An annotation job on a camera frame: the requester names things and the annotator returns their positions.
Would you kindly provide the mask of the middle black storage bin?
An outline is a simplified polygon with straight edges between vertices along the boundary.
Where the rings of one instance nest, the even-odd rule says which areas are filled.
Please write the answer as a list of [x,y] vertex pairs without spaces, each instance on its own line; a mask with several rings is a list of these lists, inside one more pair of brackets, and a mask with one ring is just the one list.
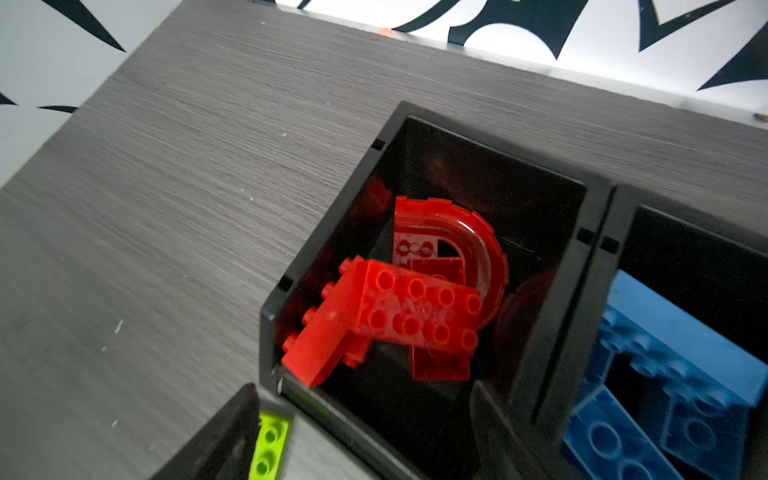
[[[606,349],[599,329],[616,272],[622,270],[767,365],[767,241],[700,211],[632,187],[619,187],[597,237],[575,312],[555,350],[534,417],[545,440],[579,472],[563,445],[571,412],[604,385],[681,475],[710,479],[664,453],[669,402],[662,378]],[[767,385],[751,409],[742,477],[767,475]]]

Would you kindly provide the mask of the small red lego brick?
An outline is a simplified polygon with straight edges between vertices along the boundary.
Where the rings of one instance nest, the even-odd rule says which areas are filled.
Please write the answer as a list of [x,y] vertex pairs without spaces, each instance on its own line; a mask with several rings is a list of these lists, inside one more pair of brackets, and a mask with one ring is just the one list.
[[447,354],[436,350],[412,347],[411,376],[418,381],[468,381],[470,357]]

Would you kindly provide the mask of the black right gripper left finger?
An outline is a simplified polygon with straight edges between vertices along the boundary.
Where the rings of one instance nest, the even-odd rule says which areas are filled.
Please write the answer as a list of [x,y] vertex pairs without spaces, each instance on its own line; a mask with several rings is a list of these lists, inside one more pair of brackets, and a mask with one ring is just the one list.
[[246,383],[151,479],[248,479],[259,413],[257,387]]

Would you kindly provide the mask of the blue lego brick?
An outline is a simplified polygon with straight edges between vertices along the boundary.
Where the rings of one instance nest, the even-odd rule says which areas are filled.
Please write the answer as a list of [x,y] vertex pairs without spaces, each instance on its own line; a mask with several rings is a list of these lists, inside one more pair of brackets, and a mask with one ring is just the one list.
[[604,385],[573,408],[563,445],[590,479],[679,479],[681,475]]
[[662,378],[668,396],[711,410],[755,407],[767,385],[764,362],[622,270],[610,286],[599,341],[629,355],[637,373]]
[[672,399],[664,417],[660,448],[710,479],[740,479],[751,409],[716,409],[701,400]]

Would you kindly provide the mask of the left black storage bin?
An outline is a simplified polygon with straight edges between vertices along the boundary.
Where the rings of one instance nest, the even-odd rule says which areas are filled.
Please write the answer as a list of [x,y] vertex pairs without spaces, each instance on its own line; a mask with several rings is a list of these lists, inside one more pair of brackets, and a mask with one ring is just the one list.
[[399,104],[262,306],[262,384],[384,479],[472,477],[471,382],[414,380],[406,350],[378,343],[360,367],[307,388],[282,367],[282,344],[344,259],[392,258],[396,197],[450,201],[489,223],[509,265],[509,306],[481,331],[472,378],[531,429],[612,190],[587,169]]

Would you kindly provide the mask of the green lego plate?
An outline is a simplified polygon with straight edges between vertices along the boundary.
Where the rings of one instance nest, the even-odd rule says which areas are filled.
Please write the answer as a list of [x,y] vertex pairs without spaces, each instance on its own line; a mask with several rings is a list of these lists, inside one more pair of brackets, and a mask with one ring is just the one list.
[[292,421],[271,413],[260,414],[260,431],[255,444],[249,480],[277,480],[280,477]]

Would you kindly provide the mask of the black storage bin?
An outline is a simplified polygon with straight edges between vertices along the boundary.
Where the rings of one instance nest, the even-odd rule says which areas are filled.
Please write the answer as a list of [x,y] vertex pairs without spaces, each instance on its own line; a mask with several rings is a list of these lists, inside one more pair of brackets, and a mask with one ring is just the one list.
[[[545,440],[579,472],[563,445],[571,412],[604,385],[681,475],[710,479],[664,453],[669,402],[662,378],[606,349],[599,329],[616,272],[622,270],[767,365],[767,241],[700,211],[632,187],[619,187],[597,237],[575,312],[555,350],[534,417]],[[751,409],[742,477],[767,475],[767,385]]]
[[509,306],[481,331],[472,378],[531,429],[612,190],[587,169],[399,104],[262,306],[262,384],[384,479],[472,477],[471,382],[414,380],[406,350],[378,343],[360,367],[307,388],[282,367],[282,344],[344,259],[392,258],[396,197],[450,201],[489,223],[509,265]]

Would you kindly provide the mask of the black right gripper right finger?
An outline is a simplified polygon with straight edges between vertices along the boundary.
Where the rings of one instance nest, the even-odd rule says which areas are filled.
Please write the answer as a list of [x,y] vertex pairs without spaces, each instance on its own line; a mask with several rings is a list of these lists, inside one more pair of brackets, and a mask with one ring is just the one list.
[[579,472],[547,440],[515,429],[508,405],[488,381],[469,399],[480,467],[478,479],[577,479]]

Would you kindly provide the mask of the red lego arch piece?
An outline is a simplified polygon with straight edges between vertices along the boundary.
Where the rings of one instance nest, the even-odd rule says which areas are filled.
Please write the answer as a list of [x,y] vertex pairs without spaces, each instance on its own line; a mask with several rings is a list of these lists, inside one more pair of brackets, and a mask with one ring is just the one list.
[[493,227],[477,212],[446,199],[397,197],[392,263],[408,267],[416,259],[436,259],[441,242],[465,260],[466,285],[482,296],[482,330],[496,317],[509,283],[507,256]]

